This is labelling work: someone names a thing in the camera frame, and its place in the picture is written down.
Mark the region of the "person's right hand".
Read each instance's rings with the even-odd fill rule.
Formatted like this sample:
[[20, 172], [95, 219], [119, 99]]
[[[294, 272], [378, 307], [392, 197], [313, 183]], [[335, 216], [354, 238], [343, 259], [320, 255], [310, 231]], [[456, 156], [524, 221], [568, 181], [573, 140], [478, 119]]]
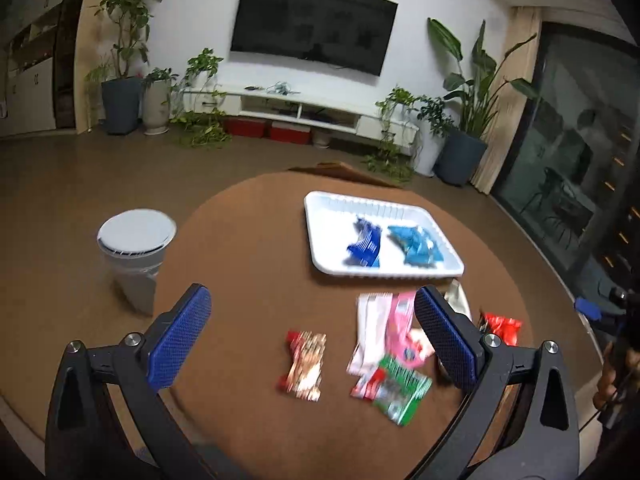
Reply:
[[[603, 367], [602, 374], [597, 383], [597, 391], [592, 397], [592, 403], [596, 410], [602, 410], [605, 404], [608, 403], [609, 400], [612, 399], [615, 392], [614, 382], [616, 381], [616, 370], [615, 366], [612, 363], [612, 349], [614, 348], [614, 344], [609, 342], [605, 347], [605, 352], [603, 353]], [[638, 385], [639, 383], [639, 360], [640, 353], [635, 352], [630, 349], [627, 351], [626, 355], [626, 364], [627, 367], [634, 372], [634, 374], [627, 382], [627, 385], [630, 386], [633, 382]]]

